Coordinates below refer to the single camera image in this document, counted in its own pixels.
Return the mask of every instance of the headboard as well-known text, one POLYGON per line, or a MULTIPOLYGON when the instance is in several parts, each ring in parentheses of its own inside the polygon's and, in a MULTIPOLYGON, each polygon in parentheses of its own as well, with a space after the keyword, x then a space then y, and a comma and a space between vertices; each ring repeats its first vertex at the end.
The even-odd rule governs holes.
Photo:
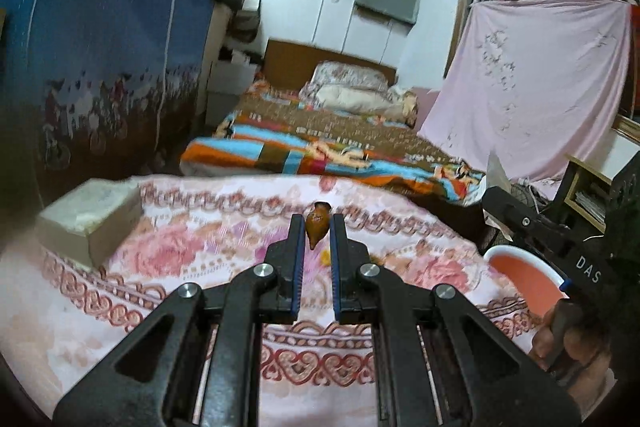
POLYGON ((382 72, 389 86, 396 83, 396 70, 370 62, 364 58, 351 57, 322 48, 307 46, 296 42, 269 39, 264 53, 264 76, 268 83, 278 89, 300 90, 316 70, 320 62, 342 62, 352 66, 362 66, 382 72))

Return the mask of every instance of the orange bowl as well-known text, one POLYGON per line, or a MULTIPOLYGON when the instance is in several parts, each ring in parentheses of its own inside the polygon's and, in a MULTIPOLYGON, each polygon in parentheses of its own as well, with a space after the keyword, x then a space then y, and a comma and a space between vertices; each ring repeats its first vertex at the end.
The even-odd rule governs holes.
POLYGON ((529 310, 544 317, 566 295, 560 291, 562 276, 547 263, 522 248, 500 245, 484 254, 484 259, 506 275, 527 301, 529 310))

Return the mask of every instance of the colorful blanket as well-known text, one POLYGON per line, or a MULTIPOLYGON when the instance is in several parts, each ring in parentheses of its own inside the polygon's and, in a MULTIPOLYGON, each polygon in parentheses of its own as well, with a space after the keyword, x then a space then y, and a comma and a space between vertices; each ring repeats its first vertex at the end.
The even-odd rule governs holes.
POLYGON ((316 110, 264 81, 241 97, 214 136, 193 140, 181 161, 346 177, 409 198, 436 194, 448 201, 464 200, 482 177, 402 124, 316 110))
MULTIPOLYGON (((47 415, 180 284, 209 288, 261 263, 267 246, 286 237, 291 214, 319 200, 345 215, 349 237, 377 262, 414 285, 456 286, 530 349, 537 322, 514 286, 406 198, 317 176, 137 181, 144 215, 100 269, 43 251, 31 232, 0 253, 0 350, 47 415)), ((259 423, 370 427, 376 413, 370 328, 334 321, 329 238, 314 251, 307 243, 299 321, 262 332, 259 423)))

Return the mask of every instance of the brown pear-shaped object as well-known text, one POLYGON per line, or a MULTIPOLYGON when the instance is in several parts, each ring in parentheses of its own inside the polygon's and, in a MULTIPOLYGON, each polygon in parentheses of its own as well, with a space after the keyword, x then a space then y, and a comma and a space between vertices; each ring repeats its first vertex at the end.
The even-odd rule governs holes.
POLYGON ((314 209, 306 216, 305 229, 309 238, 309 247, 313 250, 320 240, 329 232, 331 205, 326 201, 316 201, 314 209))

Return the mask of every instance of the silver bolt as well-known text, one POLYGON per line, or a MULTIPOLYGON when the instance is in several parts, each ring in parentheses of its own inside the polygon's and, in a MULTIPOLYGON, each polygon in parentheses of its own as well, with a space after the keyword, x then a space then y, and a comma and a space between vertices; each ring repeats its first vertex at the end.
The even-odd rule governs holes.
POLYGON ((450 284, 440 284, 436 288, 436 295, 441 299, 446 299, 448 301, 456 296, 456 289, 450 284))
POLYGON ((375 277, 380 273, 380 266, 373 263, 367 263, 360 266, 360 273, 364 275, 364 277, 375 277))
POLYGON ((178 295, 183 299, 190 299, 198 293, 198 285, 194 282, 186 282, 178 288, 178 295))
POLYGON ((269 263, 260 263, 254 266, 254 273, 258 277, 268 277, 273 273, 273 266, 269 263))

